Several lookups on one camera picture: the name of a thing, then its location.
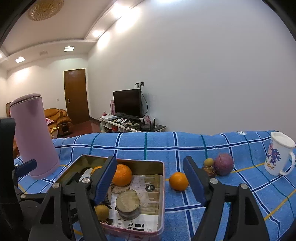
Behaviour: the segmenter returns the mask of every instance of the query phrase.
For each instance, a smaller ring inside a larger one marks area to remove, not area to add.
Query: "blue plaid tablecloth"
[[[192,156],[198,167],[218,153],[228,153],[234,159],[231,174],[218,179],[228,185],[246,183],[259,205],[271,241],[281,238],[296,214],[296,171],[288,176],[272,176],[264,168],[271,131],[231,132],[213,136],[183,132],[154,133],[93,133],[72,138],[54,139],[60,157],[60,167],[47,178],[34,180],[29,175],[19,179],[19,188],[25,193],[46,192],[59,176],[79,156],[110,155],[121,159],[160,160],[165,163],[165,176],[183,171],[182,162]],[[22,163],[21,157],[15,164]],[[162,240],[190,240],[199,225],[204,207],[198,203],[188,187],[176,192],[165,184],[165,229]],[[223,240],[227,225],[229,204],[225,203],[216,240]],[[78,223],[74,224],[77,240],[83,240]],[[109,240],[122,240],[108,237]]]

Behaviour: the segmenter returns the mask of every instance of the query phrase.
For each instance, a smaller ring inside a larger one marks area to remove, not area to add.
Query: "tv screen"
[[[140,89],[114,91],[114,106],[116,115],[132,115],[142,117],[142,99]]]

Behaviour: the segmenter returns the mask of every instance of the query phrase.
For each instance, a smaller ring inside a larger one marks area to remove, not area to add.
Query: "pink thermos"
[[[15,119],[15,138],[23,161],[37,161],[37,168],[29,175],[42,179],[52,174],[59,166],[59,156],[50,138],[41,95],[34,93],[14,100],[10,115]]]

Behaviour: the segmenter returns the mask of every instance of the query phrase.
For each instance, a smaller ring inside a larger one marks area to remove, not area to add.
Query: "air vent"
[[[40,56],[42,56],[42,55],[47,55],[47,54],[48,54],[48,52],[45,51],[45,50],[44,50],[44,51],[41,51],[41,52],[39,53]]]

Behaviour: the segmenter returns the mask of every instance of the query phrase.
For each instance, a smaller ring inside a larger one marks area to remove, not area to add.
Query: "mandarin orange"
[[[131,169],[123,164],[118,164],[112,182],[119,187],[128,185],[133,179]]]
[[[101,167],[102,167],[102,166],[94,167],[94,168],[92,169],[92,171],[91,171],[91,174],[93,174],[95,170],[97,170],[97,169],[99,169],[99,168],[101,168]]]
[[[172,189],[177,191],[184,191],[189,185],[186,175],[182,172],[176,172],[171,175],[169,182]]]

